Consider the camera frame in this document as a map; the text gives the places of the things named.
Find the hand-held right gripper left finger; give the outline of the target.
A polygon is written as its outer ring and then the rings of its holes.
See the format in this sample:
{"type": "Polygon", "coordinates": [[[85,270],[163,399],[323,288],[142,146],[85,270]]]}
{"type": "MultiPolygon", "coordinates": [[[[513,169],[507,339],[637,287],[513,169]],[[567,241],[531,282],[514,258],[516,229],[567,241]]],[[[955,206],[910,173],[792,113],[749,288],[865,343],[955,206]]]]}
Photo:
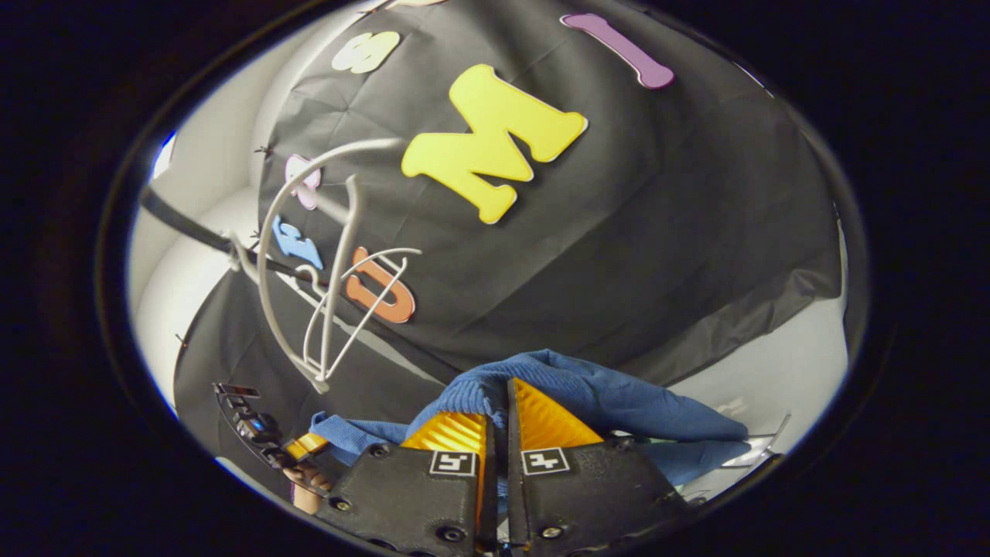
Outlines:
{"type": "Polygon", "coordinates": [[[497,543],[497,468],[485,415],[440,412],[399,445],[375,443],[317,518],[410,556],[480,556],[497,543]]]}

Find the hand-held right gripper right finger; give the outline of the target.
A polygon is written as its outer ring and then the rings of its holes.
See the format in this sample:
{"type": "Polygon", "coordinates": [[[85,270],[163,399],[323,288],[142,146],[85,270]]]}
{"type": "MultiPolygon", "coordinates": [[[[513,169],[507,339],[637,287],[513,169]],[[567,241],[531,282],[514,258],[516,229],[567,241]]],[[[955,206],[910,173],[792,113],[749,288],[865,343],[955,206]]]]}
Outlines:
{"type": "Polygon", "coordinates": [[[604,439],[541,391],[507,384],[510,556],[588,556],[675,528],[678,490],[636,441],[604,439]]]}

